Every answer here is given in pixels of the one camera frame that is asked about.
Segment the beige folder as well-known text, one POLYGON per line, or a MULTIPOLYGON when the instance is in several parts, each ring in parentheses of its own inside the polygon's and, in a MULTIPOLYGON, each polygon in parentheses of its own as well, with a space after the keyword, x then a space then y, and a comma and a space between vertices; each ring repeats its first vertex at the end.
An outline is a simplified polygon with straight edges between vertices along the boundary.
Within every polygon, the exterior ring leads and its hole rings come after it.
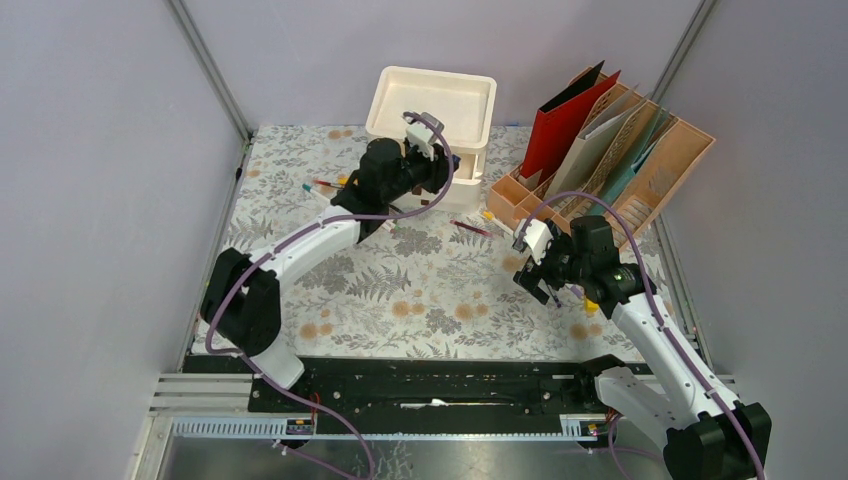
POLYGON ((625 121, 644 102, 634 89, 618 87, 604 94, 578 132, 562 164, 554 174, 544 199, 563 191, 576 190, 594 172, 625 121))

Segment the white three-drawer organizer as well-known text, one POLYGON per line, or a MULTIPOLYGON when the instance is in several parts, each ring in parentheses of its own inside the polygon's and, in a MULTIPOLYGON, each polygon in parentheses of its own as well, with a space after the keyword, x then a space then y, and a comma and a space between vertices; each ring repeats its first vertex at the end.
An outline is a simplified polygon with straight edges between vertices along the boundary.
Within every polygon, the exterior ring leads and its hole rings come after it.
POLYGON ((459 157, 459 167, 437 210, 470 214, 480 208, 497 82, 487 76, 401 66, 385 67, 365 122, 366 135, 402 143, 405 112, 428 114, 459 157))

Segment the red folder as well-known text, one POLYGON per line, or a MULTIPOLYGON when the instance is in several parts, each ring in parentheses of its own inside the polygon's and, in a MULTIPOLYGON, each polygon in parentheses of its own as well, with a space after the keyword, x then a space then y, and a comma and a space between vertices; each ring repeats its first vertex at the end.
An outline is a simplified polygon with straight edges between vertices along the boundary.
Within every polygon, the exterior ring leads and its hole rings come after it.
POLYGON ((578 75, 536 113, 518 181, 528 189, 555 173, 596 102, 617 83, 621 71, 604 76, 604 61, 578 75))

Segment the teal folder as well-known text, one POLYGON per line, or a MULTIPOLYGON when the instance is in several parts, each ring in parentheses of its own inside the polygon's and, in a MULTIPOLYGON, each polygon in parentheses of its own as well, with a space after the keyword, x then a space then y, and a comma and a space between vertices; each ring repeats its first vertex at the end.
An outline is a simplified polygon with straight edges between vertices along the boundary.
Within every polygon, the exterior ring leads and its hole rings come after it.
POLYGON ((596 197, 608 205, 614 204, 641 168, 641 165, 644 163, 644 151, 648 147, 650 139, 656 130, 666 123, 668 117, 669 111, 665 108, 661 108, 651 117, 637 134, 635 140, 619 160, 616 167, 609 173, 596 197))

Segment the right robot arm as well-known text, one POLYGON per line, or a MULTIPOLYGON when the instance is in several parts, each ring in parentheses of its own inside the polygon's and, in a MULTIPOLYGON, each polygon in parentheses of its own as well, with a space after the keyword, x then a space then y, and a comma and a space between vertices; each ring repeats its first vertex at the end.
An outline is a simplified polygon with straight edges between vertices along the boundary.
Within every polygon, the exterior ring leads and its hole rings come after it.
POLYGON ((586 362, 573 386, 575 402, 623 415, 660 449, 674 479, 762 479, 772 422, 758 403, 745 404, 686 341, 637 263, 622 262, 602 216, 524 220, 514 247, 528 252, 515 282, 541 303, 577 285, 585 299, 630 340, 662 390, 639 380, 617 357, 586 362))

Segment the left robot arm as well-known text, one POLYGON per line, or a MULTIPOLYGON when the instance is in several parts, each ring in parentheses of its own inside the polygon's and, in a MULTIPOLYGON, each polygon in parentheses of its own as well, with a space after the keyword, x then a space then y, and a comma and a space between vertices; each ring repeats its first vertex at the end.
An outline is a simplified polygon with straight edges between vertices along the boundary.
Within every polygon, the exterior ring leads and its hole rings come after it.
POLYGON ((329 205, 311 222, 276 244, 252 253, 228 248, 214 264, 199 315, 263 374, 272 398, 288 411, 309 401, 302 361, 282 337, 281 295, 336 253, 375 233, 390 219, 390 206, 417 190, 442 193, 460 163, 440 144, 411 140, 370 141, 359 165, 329 205))

